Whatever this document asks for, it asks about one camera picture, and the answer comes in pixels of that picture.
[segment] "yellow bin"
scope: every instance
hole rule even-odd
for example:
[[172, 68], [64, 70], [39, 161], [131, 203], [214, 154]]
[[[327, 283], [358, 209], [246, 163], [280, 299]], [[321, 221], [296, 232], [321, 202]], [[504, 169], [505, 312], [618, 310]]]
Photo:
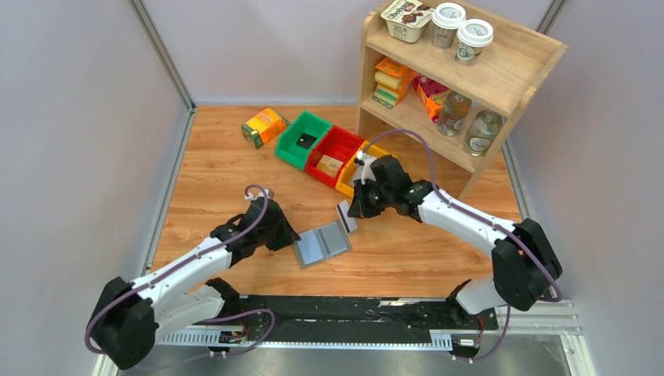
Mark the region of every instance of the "yellow bin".
[[[369, 144], [369, 141], [365, 141], [364, 143], [362, 143], [362, 146], [360, 146], [358, 150], [364, 149], [366, 147], [366, 145], [368, 145], [368, 144]], [[376, 145], [372, 145], [369, 148], [369, 150], [366, 151], [366, 153], [369, 154], [369, 155], [372, 155], [376, 158], [380, 158], [380, 157], [383, 157], [385, 155], [392, 154], [392, 153], [389, 153], [389, 152], [381, 149], [380, 147], [378, 147]], [[339, 180], [337, 181], [337, 185], [334, 187], [334, 189], [338, 190], [339, 192], [345, 194], [346, 196], [348, 196], [350, 198], [352, 198], [352, 194], [353, 194], [353, 187], [351, 186], [351, 183], [352, 183], [351, 179], [352, 179], [353, 174], [355, 174], [355, 171], [357, 171], [357, 165], [355, 164], [354, 160], [355, 160], [355, 157], [351, 158], [351, 160], [348, 161], [346, 163], [346, 165], [341, 168], [341, 174], [339, 175]]]

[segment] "cardboard box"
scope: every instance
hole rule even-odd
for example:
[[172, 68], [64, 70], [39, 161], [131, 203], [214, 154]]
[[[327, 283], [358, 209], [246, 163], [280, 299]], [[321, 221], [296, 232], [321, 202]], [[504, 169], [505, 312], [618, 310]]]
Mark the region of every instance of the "cardboard box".
[[374, 78], [378, 85], [376, 86], [374, 96], [383, 99], [383, 101], [391, 106], [396, 105], [407, 93], [410, 88], [409, 83], [417, 76], [417, 72], [401, 63], [395, 62], [389, 57], [383, 58], [376, 65], [376, 68], [378, 71]]
[[413, 80], [413, 86], [415, 86], [417, 96], [424, 105], [424, 109], [427, 111], [429, 118], [434, 123], [437, 122], [442, 105], [445, 103], [445, 99], [447, 99], [447, 96], [452, 90], [423, 75], [420, 75]]
[[266, 108], [242, 125], [242, 134], [258, 149], [286, 130], [288, 125], [291, 125], [288, 120]]

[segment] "snack box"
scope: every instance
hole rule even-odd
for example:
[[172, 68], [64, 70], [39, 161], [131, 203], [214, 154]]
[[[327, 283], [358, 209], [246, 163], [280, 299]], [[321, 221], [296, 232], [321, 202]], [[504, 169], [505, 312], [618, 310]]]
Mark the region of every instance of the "snack box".
[[396, 0], [381, 17], [392, 37], [414, 43], [424, 34], [433, 12], [432, 7], [417, 0]]
[[447, 99], [447, 96], [452, 90], [423, 75], [420, 75], [413, 80], [413, 86], [415, 86], [417, 96], [424, 105], [424, 109], [427, 111], [429, 118], [434, 123], [437, 122], [442, 105], [445, 103], [445, 99]]
[[266, 108], [242, 125], [242, 134], [245, 140], [258, 149], [277, 137], [290, 124], [274, 110]]

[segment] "plastic bin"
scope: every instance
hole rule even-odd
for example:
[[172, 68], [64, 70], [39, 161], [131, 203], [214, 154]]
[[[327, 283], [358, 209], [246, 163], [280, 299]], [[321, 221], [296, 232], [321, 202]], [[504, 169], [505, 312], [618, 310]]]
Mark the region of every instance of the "plastic bin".
[[[330, 128], [330, 131], [320, 140], [318, 145], [316, 145], [310, 153], [305, 166], [305, 172], [323, 183], [326, 183], [328, 186], [336, 188], [337, 180], [339, 179], [343, 166], [353, 159], [355, 153], [357, 153], [358, 148], [363, 142], [364, 139], [353, 135], [343, 128], [333, 125], [332, 128]], [[316, 168], [323, 155], [341, 161], [341, 167], [337, 170], [335, 176], [330, 176]]]
[[277, 157], [304, 171], [309, 154], [331, 127], [329, 121], [304, 111], [283, 131], [274, 152]]
[[[362, 145], [358, 148], [358, 150], [364, 149], [366, 147], [366, 145], [368, 145], [368, 144], [369, 144], [369, 141], [363, 142]], [[372, 145], [369, 148], [369, 150], [366, 151], [366, 153], [369, 154], [369, 155], [372, 155], [376, 158], [380, 158], [380, 157], [383, 157], [385, 155], [392, 154], [392, 153], [389, 153], [389, 152], [381, 149], [380, 147], [378, 147], [376, 145]], [[339, 175], [339, 180], [337, 181], [337, 186], [334, 187], [336, 190], [338, 190], [339, 192], [345, 194], [346, 196], [348, 196], [350, 198], [352, 198], [352, 195], [353, 195], [353, 187], [351, 185], [352, 176], [353, 176], [353, 174], [355, 174], [355, 171], [357, 171], [357, 164], [355, 164], [354, 160], [355, 160], [355, 158], [351, 158], [351, 160], [348, 161], [346, 163], [346, 165], [341, 169], [341, 174]]]

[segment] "wooden floor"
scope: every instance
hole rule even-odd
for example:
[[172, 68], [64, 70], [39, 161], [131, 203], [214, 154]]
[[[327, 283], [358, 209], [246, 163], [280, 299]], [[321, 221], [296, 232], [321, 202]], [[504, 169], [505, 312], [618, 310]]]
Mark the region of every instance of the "wooden floor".
[[[259, 150], [244, 140], [240, 126], [263, 108], [198, 109], [154, 258], [155, 269], [191, 250], [217, 225], [244, 213], [247, 184], [275, 190], [275, 200], [299, 233], [337, 219], [334, 207], [346, 196], [276, 157], [276, 140]], [[291, 121], [309, 110], [346, 129], [355, 127], [354, 107], [273, 109]], [[396, 135], [378, 145], [396, 154], [413, 180], [429, 179], [426, 154], [419, 143]], [[435, 167], [438, 184], [452, 194], [458, 194], [469, 178], [442, 157], [437, 156]], [[492, 215], [519, 219], [501, 155], [466, 202]], [[328, 262], [300, 269], [292, 247], [278, 252], [259, 248], [253, 257], [219, 277], [241, 294], [445, 297], [460, 282], [491, 272], [490, 260], [454, 235], [392, 210], [358, 222], [359, 230], [351, 236], [352, 251]]]

